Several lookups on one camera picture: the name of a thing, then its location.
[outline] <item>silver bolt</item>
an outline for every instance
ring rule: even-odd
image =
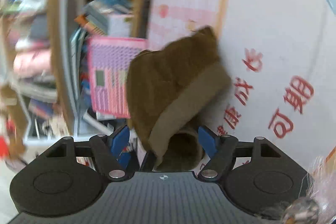
[[[113,179],[120,179],[125,176],[125,172],[122,170],[112,170],[109,172],[109,176]]]
[[[201,172],[202,176],[207,179],[213,179],[217,177],[218,173],[215,170],[207,169]]]

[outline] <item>red chinese character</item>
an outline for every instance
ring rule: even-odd
[[[283,96],[285,102],[289,102],[294,107],[294,111],[299,108],[300,113],[302,114],[303,105],[305,105],[307,101],[303,102],[301,97],[290,88],[286,88],[285,91],[286,94]]]
[[[314,88],[312,85],[300,76],[293,76],[290,85],[307,100],[314,95]]]
[[[274,120],[275,120],[275,117],[276,116],[279,116],[280,118],[282,118],[288,125],[289,125],[289,128],[286,128],[286,125],[284,122],[281,122],[281,121],[277,121],[275,124],[274,124],[274,133],[275,135],[282,139],[288,132],[292,132],[293,131],[293,128],[294,128],[294,124],[293,122],[286,116],[286,115],[283,115],[279,112],[279,108],[277,108],[275,114],[273,115],[272,117],[272,120],[271,122],[269,123],[268,125],[268,129],[271,128]],[[278,130],[277,130],[277,126],[281,126],[281,132],[279,133]]]
[[[249,95],[249,89],[253,89],[253,86],[248,85],[246,81],[244,80],[244,83],[241,83],[240,78],[236,78],[236,83],[234,85],[236,86],[235,90],[235,96],[238,98],[238,100],[245,106],[246,101],[248,100],[248,95]],[[244,88],[245,92],[239,90],[239,87]]]
[[[224,114],[224,120],[229,124],[229,126],[232,129],[235,129],[235,126],[239,122],[239,118],[241,117],[241,115],[236,111],[234,106],[230,108],[229,107],[230,105],[226,107],[225,114]]]
[[[253,70],[255,72],[260,72],[261,68],[263,67],[263,63],[261,61],[263,57],[263,54],[260,52],[256,54],[255,49],[251,49],[249,52],[248,49],[245,48],[245,59],[242,59],[242,61],[247,66],[246,70]]]
[[[221,136],[221,135],[226,135],[227,131],[224,130],[224,126],[219,126],[217,127],[217,133]]]

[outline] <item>gray ribbed panel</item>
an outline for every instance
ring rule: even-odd
[[[89,208],[60,218],[21,213],[10,224],[260,224],[233,206],[218,185],[185,173],[135,173],[110,183]]]

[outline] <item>brown plush toy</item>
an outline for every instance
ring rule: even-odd
[[[128,107],[144,149],[157,156],[157,170],[197,166],[202,147],[197,126],[189,121],[230,83],[210,27],[132,60],[126,83]]]

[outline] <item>pink and purple calculator box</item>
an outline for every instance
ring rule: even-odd
[[[131,60],[147,49],[147,40],[93,36],[88,44],[92,109],[118,118],[130,118],[126,77]]]

